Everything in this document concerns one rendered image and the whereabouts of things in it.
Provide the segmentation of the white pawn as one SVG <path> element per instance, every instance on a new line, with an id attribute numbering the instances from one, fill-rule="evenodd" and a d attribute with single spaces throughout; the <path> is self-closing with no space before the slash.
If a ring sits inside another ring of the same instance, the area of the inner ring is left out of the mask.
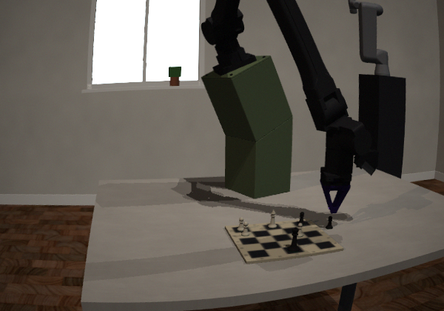
<path id="1" fill-rule="evenodd" d="M 239 228 L 237 228 L 237 231 L 243 231 L 244 227 L 243 227 L 243 218 L 239 218 Z"/>
<path id="2" fill-rule="evenodd" d="M 247 222 L 244 222 L 244 223 L 243 223 L 243 227 L 244 227 L 244 229 L 243 229 L 243 232 L 241 233 L 241 235 L 242 235 L 242 236 L 248 236 L 248 235 L 249 235 L 248 230 L 247 230 L 248 223 L 247 223 Z"/>
<path id="3" fill-rule="evenodd" d="M 299 229 L 299 231 L 298 231 L 298 236 L 297 236 L 297 237 L 303 237 L 303 234 L 302 234 L 302 231 L 301 231 L 302 226 L 303 226 L 303 225 L 302 225 L 301 223 L 298 224 L 298 229 Z"/>

